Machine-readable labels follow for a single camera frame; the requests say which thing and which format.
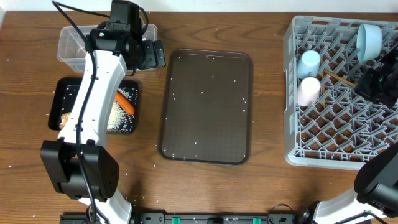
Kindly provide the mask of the white paper cup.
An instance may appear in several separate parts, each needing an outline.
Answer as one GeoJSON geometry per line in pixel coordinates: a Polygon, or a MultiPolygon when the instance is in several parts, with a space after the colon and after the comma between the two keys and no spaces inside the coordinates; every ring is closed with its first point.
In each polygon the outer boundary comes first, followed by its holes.
{"type": "Polygon", "coordinates": [[[318,101],[320,89],[321,84],[317,78],[304,78],[297,88],[297,103],[300,106],[315,104],[318,101]]]}

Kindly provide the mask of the wooden chopstick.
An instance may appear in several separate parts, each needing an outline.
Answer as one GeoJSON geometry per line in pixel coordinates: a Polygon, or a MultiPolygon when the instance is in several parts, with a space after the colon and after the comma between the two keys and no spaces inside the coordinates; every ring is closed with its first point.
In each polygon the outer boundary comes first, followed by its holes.
{"type": "MultiPolygon", "coordinates": [[[[324,73],[324,70],[321,72],[321,78],[322,78],[322,80],[324,79],[324,77],[325,77],[325,73],[324,73]]],[[[324,92],[325,92],[325,86],[324,86],[324,84],[322,84],[322,94],[324,94],[324,92]]],[[[325,101],[325,99],[323,100],[323,109],[325,109],[326,108],[326,101],[325,101]]]]}
{"type": "Polygon", "coordinates": [[[335,78],[335,79],[337,79],[337,80],[339,80],[339,81],[342,81],[343,83],[345,83],[345,84],[347,84],[347,85],[349,85],[349,86],[356,87],[356,84],[351,83],[351,82],[349,82],[348,80],[346,80],[346,79],[344,79],[344,78],[342,78],[342,77],[339,77],[338,75],[336,75],[336,74],[334,74],[334,73],[329,72],[328,70],[324,70],[324,72],[325,72],[326,74],[332,76],[333,78],[335,78]]]}

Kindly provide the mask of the light blue cup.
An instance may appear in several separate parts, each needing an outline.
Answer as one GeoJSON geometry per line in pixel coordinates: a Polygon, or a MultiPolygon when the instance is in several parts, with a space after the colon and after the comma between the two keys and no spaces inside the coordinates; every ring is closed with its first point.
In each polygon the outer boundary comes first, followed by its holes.
{"type": "Polygon", "coordinates": [[[304,79],[315,77],[320,68],[320,54],[314,50],[304,52],[297,64],[297,77],[304,79]]]}

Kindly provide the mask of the light blue bowl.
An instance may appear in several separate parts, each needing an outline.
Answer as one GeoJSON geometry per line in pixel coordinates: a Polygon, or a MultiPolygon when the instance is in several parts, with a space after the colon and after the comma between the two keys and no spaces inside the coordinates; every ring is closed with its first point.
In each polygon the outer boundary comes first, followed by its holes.
{"type": "Polygon", "coordinates": [[[356,39],[358,62],[364,63],[379,56],[382,48],[382,31],[379,26],[361,24],[356,39]]]}

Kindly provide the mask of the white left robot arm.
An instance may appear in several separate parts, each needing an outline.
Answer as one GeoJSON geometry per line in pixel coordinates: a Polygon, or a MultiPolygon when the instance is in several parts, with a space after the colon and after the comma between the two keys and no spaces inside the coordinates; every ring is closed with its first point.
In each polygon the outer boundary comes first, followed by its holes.
{"type": "Polygon", "coordinates": [[[111,108],[128,70],[165,66],[163,43],[93,29],[71,115],[40,156],[56,192],[87,205],[88,223],[129,223],[133,206],[118,190],[119,165],[106,150],[111,108]]]}

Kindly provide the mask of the orange carrot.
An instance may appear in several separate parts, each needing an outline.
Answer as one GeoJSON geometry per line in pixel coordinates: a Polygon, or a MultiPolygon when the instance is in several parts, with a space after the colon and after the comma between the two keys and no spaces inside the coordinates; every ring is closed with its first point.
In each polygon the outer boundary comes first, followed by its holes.
{"type": "Polygon", "coordinates": [[[130,116],[135,114],[134,106],[118,91],[116,92],[115,100],[118,102],[120,107],[126,112],[126,114],[130,116]]]}

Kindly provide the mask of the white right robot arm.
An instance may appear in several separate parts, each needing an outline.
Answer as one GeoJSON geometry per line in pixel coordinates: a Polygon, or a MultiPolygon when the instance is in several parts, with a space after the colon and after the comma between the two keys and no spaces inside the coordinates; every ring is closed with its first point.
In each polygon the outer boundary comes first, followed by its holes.
{"type": "MultiPolygon", "coordinates": [[[[397,101],[397,65],[370,68],[361,76],[354,92],[372,103],[392,106],[397,101]]],[[[359,170],[353,189],[327,201],[315,202],[299,223],[359,223],[376,218],[377,212],[397,216],[397,144],[390,145],[359,170]]]]}

